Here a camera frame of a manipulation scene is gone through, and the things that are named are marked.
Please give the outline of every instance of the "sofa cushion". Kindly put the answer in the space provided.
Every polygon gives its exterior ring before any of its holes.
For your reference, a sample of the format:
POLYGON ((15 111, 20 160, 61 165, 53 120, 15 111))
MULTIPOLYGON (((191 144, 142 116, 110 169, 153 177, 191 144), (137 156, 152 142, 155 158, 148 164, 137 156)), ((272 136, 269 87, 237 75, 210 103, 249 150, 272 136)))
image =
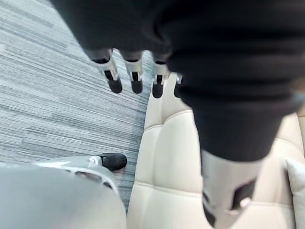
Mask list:
MULTIPOLYGON (((174 85, 172 74, 163 97, 150 97, 148 103, 128 209, 129 229, 211 228, 202 207, 200 147, 193 113, 174 97, 174 85)), ((294 228, 286 158, 305 161, 295 114, 284 119, 259 175, 254 201, 232 229, 294 228)))
POLYGON ((303 229, 305 228, 305 166, 290 159, 286 162, 293 193, 296 228, 303 229))

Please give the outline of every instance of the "carpet floor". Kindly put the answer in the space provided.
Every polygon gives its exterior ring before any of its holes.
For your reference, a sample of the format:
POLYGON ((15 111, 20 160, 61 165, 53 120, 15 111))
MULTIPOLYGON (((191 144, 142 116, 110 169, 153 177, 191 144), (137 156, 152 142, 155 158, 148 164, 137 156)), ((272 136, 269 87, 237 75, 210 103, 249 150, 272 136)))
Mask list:
POLYGON ((123 153, 116 172, 128 206, 151 61, 143 55, 143 92, 134 94, 118 52, 123 92, 113 94, 47 0, 0 0, 0 162, 123 153))

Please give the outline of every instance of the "cream leather sofa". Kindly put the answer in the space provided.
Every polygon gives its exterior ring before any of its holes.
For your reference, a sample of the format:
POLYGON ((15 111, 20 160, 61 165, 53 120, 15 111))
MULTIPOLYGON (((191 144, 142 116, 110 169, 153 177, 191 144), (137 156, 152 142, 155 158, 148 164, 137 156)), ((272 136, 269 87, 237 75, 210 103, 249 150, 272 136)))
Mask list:
MULTIPOLYGON (((162 98, 149 99, 128 229, 211 228, 202 207, 203 183, 193 114, 174 97, 175 78, 172 73, 162 98)), ((285 158, 305 164, 302 119, 301 125, 296 114, 283 120, 258 178, 254 201, 232 229, 295 228, 285 158)))

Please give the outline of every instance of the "leather upholstery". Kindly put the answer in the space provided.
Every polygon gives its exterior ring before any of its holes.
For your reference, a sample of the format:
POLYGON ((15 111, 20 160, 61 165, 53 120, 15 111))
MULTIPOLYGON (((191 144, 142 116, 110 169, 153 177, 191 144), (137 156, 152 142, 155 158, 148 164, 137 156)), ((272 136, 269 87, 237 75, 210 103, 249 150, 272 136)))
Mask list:
MULTIPOLYGON (((129 229, 211 228, 202 207, 198 134, 191 109, 173 95, 175 78, 172 74, 160 99, 149 99, 128 209, 129 229)), ((300 124, 305 127, 305 119, 300 118, 300 124)), ((284 118, 254 200, 232 229, 295 228, 285 158, 305 164, 304 136, 296 114, 284 118)))

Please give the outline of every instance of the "black rubber fingertip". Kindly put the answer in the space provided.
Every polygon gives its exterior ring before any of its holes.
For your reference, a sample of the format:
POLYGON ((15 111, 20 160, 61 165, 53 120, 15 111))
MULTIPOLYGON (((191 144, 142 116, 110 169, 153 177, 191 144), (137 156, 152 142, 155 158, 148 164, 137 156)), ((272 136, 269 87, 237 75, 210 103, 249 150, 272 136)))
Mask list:
POLYGON ((110 171, 124 168, 127 165, 127 157, 119 153, 100 154, 102 165, 110 171))
POLYGON ((118 80, 109 80, 108 81, 109 87, 112 90, 112 92, 118 94, 122 92, 123 87, 120 78, 118 80))
POLYGON ((132 91, 136 94, 140 94, 143 91, 142 81, 132 81, 132 91))
POLYGON ((153 84, 152 88, 153 97, 159 99, 163 94, 163 85, 159 83, 153 84))
POLYGON ((180 84, 176 83, 173 94, 175 95, 175 97, 180 98, 180 84))

